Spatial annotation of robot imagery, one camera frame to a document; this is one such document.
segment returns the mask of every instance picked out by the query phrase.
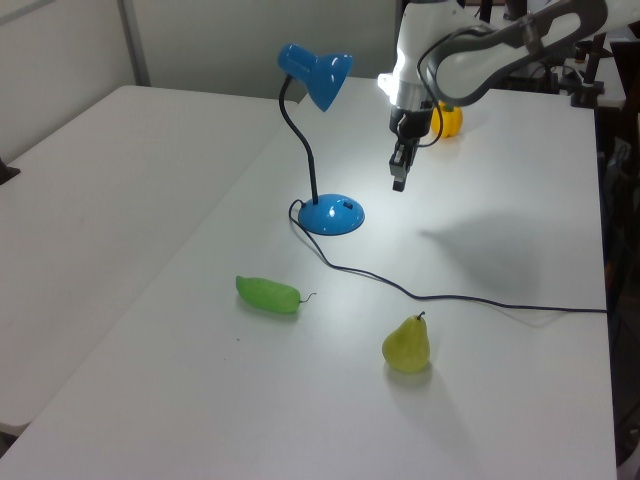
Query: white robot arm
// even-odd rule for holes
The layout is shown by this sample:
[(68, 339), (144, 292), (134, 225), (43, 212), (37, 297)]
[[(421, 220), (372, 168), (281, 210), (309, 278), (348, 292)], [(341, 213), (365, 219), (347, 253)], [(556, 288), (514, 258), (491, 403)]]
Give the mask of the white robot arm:
[(640, 0), (558, 0), (497, 30), (455, 0), (413, 0), (402, 18), (393, 73), (378, 78), (392, 105), (389, 128), (398, 136), (389, 162), (394, 190), (404, 190), (439, 100), (474, 103), (552, 49), (639, 19)]

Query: pear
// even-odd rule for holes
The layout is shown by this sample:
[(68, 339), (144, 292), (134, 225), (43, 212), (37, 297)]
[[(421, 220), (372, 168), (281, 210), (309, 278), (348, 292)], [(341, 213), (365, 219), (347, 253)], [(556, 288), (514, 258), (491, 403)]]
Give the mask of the pear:
[(427, 324), (422, 315), (424, 312), (407, 318), (382, 344), (382, 355), (392, 368), (414, 373), (429, 362)]

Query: lamp cord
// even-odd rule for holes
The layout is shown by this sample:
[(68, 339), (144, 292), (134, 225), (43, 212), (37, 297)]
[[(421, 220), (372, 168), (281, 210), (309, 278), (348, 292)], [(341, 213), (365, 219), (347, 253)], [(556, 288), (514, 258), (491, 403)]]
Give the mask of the lamp cord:
[(481, 297), (470, 297), (467, 295), (416, 295), (415, 293), (411, 293), (409, 290), (407, 290), (400, 284), (393, 282), (376, 273), (370, 272), (368, 270), (362, 270), (359, 268), (352, 268), (352, 267), (344, 267), (341, 265), (335, 265), (331, 263), (329, 259), (326, 257), (326, 255), (324, 254), (324, 252), (322, 251), (322, 249), (320, 248), (320, 245), (318, 245), (318, 242), (316, 242), (316, 240), (311, 236), (311, 233), (309, 233), (309, 231), (306, 228), (304, 228), (300, 224), (300, 222), (298, 222), (295, 218), (293, 218), (293, 207), (297, 203), (304, 205), (302, 200), (295, 200), (289, 207), (289, 220), (294, 225), (296, 225), (302, 231), (302, 233), (304, 233), (307, 236), (309, 240), (311, 240), (311, 243), (313, 243), (313, 246), (315, 247), (316, 252), (318, 253), (318, 255), (320, 255), (320, 258), (325, 263), (325, 265), (327, 265), (330, 268), (333, 268), (334, 270), (338, 270), (341, 272), (353, 273), (356, 275), (362, 275), (364, 277), (371, 278), (373, 280), (378, 280), (379, 282), (385, 283), (397, 290), (400, 290), (406, 296), (414, 300), (418, 300), (420, 302), (428, 302), (428, 301), (434, 301), (434, 300), (463, 300), (467, 302), (485, 303), (488, 305), (493, 305), (495, 307), (506, 308), (510, 310), (542, 310), (542, 311), (567, 312), (567, 313), (607, 313), (606, 310), (599, 309), (599, 308), (569, 308), (569, 307), (544, 307), (544, 306), (536, 306), (536, 305), (512, 305), (508, 303), (496, 302), (494, 300), (488, 300), (486, 298), (481, 298)]
[(293, 130), (293, 133), (295, 133), (296, 136), (300, 139), (300, 141), (302, 142), (302, 145), (304, 145), (304, 149), (307, 151), (307, 160), (309, 162), (309, 178), (311, 180), (311, 199), (313, 204), (317, 205), (318, 204), (318, 187), (316, 185), (316, 167), (315, 167), (315, 162), (313, 160), (313, 152), (311, 152), (311, 146), (309, 145), (309, 142), (307, 141), (307, 139), (304, 138), (304, 135), (302, 135), (302, 132), (298, 129), (298, 127), (295, 126), (295, 124), (293, 123), (293, 120), (291, 120), (291, 117), (287, 113), (287, 109), (285, 108), (285, 105), (284, 105), (284, 96), (285, 96), (285, 93), (287, 92), (287, 88), (289, 88), (289, 84), (291, 83), (292, 78), (293, 77), (291, 75), (287, 75), (287, 77), (284, 79), (284, 83), (282, 84), (282, 88), (280, 89), (280, 95), (278, 96), (278, 105), (280, 105), (280, 113), (282, 113), (282, 117), (284, 118), (284, 121), (287, 122), (287, 125), (289, 125), (289, 128)]

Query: desk lamp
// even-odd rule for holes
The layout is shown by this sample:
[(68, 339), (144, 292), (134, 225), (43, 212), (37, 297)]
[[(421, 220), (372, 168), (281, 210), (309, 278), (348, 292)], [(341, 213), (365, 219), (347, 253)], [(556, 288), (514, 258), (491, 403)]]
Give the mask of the desk lamp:
[(278, 65), (287, 74), (278, 98), (280, 112), (304, 145), (309, 162), (311, 200), (300, 208), (298, 222), (308, 231), (320, 235), (343, 235), (352, 232), (362, 225), (364, 210), (358, 202), (344, 195), (329, 193), (318, 196), (311, 147), (287, 114), (284, 96), (291, 79), (295, 78), (305, 84), (313, 103), (325, 112), (336, 98), (352, 64), (353, 58), (350, 55), (319, 57), (295, 44), (285, 45), (278, 56)]

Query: lamp shade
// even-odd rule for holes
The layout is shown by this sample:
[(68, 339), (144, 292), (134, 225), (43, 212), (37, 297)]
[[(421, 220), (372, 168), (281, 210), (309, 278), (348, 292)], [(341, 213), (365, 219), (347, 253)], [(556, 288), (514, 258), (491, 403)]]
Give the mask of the lamp shade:
[(304, 83), (313, 103), (326, 112), (349, 75), (353, 57), (347, 54), (318, 56), (292, 43), (280, 50), (278, 65), (286, 74)]

